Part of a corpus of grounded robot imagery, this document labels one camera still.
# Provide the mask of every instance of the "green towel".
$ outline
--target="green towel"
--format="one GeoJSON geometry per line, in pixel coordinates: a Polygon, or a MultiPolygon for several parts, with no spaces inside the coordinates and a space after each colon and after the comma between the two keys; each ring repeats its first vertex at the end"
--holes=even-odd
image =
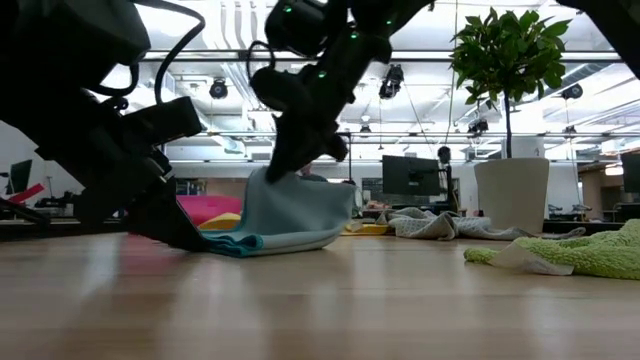
{"type": "MultiPolygon", "coordinates": [[[[555,265],[572,265],[578,275],[640,280],[640,220],[629,220],[618,231],[571,240],[519,238],[515,242],[555,265]]],[[[467,261],[488,264],[498,251],[471,248],[467,261]]]]}

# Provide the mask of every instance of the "computer monitor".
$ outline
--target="computer monitor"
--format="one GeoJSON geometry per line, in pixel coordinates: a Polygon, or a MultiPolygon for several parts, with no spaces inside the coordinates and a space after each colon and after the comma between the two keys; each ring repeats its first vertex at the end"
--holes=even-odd
{"type": "Polygon", "coordinates": [[[622,180],[624,181],[624,191],[628,193],[640,193],[640,154],[622,154],[622,180]]]}
{"type": "Polygon", "coordinates": [[[9,173],[11,181],[7,185],[7,195],[19,194],[27,190],[32,164],[33,160],[27,160],[11,165],[11,172],[9,173]]]}
{"type": "Polygon", "coordinates": [[[404,156],[382,157],[382,192],[394,195],[438,196],[438,160],[404,156]]]}

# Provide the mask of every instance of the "white wall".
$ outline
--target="white wall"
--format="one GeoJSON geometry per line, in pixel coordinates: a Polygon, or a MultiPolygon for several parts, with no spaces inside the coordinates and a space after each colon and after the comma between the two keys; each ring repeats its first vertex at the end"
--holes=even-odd
{"type": "MultiPolygon", "coordinates": [[[[8,172],[14,163],[32,159],[33,167],[31,168],[29,186],[40,183],[46,189],[40,196],[34,198],[32,202],[41,196],[50,196],[51,192],[47,177],[51,177],[53,195],[56,197],[62,196],[65,191],[73,191],[75,193],[82,191],[82,185],[60,165],[53,161],[42,160],[34,152],[36,148],[36,144],[24,134],[0,121],[0,172],[8,172]]],[[[0,194],[2,195],[4,195],[6,183],[6,179],[0,179],[0,194]]]]}
{"type": "MultiPolygon", "coordinates": [[[[469,214],[478,210],[478,187],[476,184],[474,164],[453,164],[453,177],[460,179],[460,206],[469,214]]],[[[174,174],[182,178],[237,178],[248,177],[251,172],[265,164],[173,164],[174,174]]],[[[353,164],[353,179],[361,186],[362,178],[382,177],[382,164],[353,164]]],[[[346,164],[317,164],[314,173],[326,178],[348,178],[349,169],[346,164]]],[[[549,170],[548,202],[560,206],[564,211],[571,210],[578,204],[577,175],[572,164],[551,164],[549,170]]]]}

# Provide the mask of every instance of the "wooden table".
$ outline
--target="wooden table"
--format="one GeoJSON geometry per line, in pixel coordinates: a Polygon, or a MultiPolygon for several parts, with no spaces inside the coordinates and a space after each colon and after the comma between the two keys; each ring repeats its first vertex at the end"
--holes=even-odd
{"type": "Polygon", "coordinates": [[[125,235],[0,244],[0,359],[640,358],[640,282],[345,238],[236,260],[125,235]]]}

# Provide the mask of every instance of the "teal towel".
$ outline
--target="teal towel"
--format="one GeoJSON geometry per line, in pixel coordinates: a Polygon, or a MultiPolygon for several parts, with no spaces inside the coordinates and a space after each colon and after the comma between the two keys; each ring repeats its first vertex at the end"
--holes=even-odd
{"type": "Polygon", "coordinates": [[[233,230],[203,230],[210,251],[233,257],[274,255],[323,248],[351,219],[355,188],[305,181],[294,173],[275,184],[256,170],[245,190],[242,219],[233,230]]]}

